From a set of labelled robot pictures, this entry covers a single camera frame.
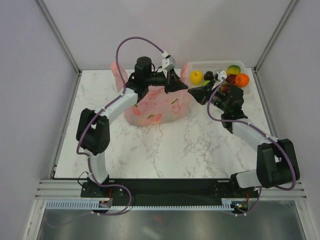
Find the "pink plastic bag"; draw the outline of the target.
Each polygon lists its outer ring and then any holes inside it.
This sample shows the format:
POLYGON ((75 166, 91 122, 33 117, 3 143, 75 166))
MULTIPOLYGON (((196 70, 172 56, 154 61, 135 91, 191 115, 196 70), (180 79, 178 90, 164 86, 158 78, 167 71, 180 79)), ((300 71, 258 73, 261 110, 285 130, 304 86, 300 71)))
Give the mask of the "pink plastic bag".
POLYGON ((184 117, 192 96, 186 89, 165 93, 163 86, 150 86, 146 96, 124 112, 133 126, 157 125, 184 117))

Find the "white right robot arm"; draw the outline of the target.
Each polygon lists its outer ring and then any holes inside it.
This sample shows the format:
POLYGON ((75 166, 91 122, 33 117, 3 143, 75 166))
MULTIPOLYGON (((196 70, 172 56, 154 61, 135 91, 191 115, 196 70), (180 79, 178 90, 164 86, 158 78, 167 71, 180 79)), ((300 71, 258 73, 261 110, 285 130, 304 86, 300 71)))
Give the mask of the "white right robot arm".
POLYGON ((278 139, 254 125, 242 110, 244 92, 233 86, 220 92, 220 84, 208 83, 195 87, 188 93, 209 109, 215 106, 223 113, 218 119, 231 134, 239 137, 255 150, 256 167, 253 170, 234 173, 228 185, 229 193, 241 197, 247 188, 278 188, 291 191, 300 178, 295 148, 289 139, 278 139))

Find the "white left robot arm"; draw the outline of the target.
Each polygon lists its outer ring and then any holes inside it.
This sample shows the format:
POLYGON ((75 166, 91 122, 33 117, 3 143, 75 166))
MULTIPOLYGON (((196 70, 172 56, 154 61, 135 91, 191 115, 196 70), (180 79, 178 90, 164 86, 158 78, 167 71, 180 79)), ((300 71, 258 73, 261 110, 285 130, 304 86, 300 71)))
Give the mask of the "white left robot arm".
POLYGON ((94 182, 92 191, 105 197, 110 186, 105 180, 108 172, 105 150, 110 144, 110 126, 125 110, 136 106, 148 93, 149 87, 162 87, 166 94, 186 90, 175 72, 175 59, 169 55, 162 60, 161 72, 152 69, 152 60, 143 56, 137 59, 133 73, 124 83, 118 96, 100 110, 84 109, 76 132, 77 154, 88 157, 89 178, 94 182))

